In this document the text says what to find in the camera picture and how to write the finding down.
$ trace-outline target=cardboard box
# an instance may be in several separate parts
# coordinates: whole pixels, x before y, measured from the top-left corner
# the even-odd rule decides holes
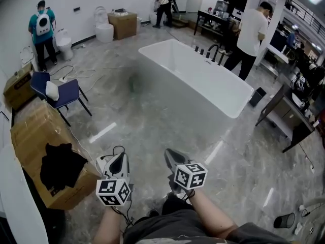
[[[114,38],[121,40],[137,34],[137,14],[128,13],[126,16],[108,14],[108,21],[114,26]]]
[[[73,151],[83,156],[79,144],[72,137],[60,114],[45,101],[41,102],[24,121],[12,127],[11,139],[16,157],[32,178],[47,208],[72,209],[96,189],[96,182],[100,177],[90,163],[85,164],[73,188],[66,186],[64,190],[54,192],[47,190],[41,182],[42,158],[46,156],[47,143],[54,146],[71,143]]]
[[[34,68],[31,63],[12,76],[6,83],[4,96],[7,103],[15,110],[19,109],[26,101],[35,95],[30,87],[31,72]]]

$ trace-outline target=man in white t-shirt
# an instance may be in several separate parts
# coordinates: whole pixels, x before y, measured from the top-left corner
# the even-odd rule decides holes
[[[262,2],[257,9],[248,10],[239,25],[240,34],[237,48],[227,59],[224,67],[230,71],[241,61],[239,77],[245,80],[253,67],[261,41],[268,30],[268,17],[273,8],[267,2]]]
[[[158,11],[157,11],[157,23],[154,25],[154,28],[160,28],[160,21],[163,16],[163,13],[167,16],[167,24],[166,26],[172,27],[172,12],[171,7],[172,3],[169,0],[157,0],[160,4]]]

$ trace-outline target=white t-shirt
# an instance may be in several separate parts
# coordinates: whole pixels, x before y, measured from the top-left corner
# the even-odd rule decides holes
[[[248,10],[241,20],[241,29],[237,47],[251,56],[257,56],[260,46],[258,33],[266,35],[268,21],[266,17],[256,9]]]

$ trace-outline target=white pillow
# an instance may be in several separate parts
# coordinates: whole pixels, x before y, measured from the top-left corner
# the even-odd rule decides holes
[[[54,101],[58,101],[59,99],[59,88],[57,85],[55,85],[51,81],[46,81],[46,89],[45,89],[45,94],[48,96],[50,99]]]

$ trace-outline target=railing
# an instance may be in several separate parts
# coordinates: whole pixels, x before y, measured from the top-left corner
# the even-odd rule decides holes
[[[309,26],[313,28],[325,40],[325,27],[322,26],[322,24],[315,17],[313,17],[312,14],[307,12],[303,7],[301,7],[294,1],[291,1],[290,11],[293,14],[297,15],[304,22],[308,23]]]

